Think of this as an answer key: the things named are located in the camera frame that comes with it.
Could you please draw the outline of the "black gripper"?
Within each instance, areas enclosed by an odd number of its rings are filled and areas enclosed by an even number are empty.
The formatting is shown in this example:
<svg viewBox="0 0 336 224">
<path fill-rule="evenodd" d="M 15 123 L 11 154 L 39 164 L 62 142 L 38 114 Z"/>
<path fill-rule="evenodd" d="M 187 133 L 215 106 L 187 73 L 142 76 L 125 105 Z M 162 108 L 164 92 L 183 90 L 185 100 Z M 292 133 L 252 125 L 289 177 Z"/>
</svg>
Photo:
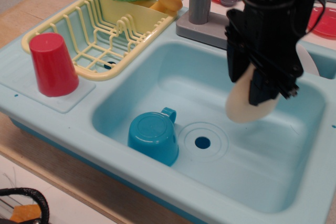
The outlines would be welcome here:
<svg viewBox="0 0 336 224">
<path fill-rule="evenodd" d="M 248 102 L 258 106 L 275 100 L 295 97 L 296 80 L 303 67 L 296 44 L 307 34 L 314 0 L 243 0 L 243 11 L 227 12 L 226 26 L 228 73 L 232 82 L 252 71 Z"/>
</svg>

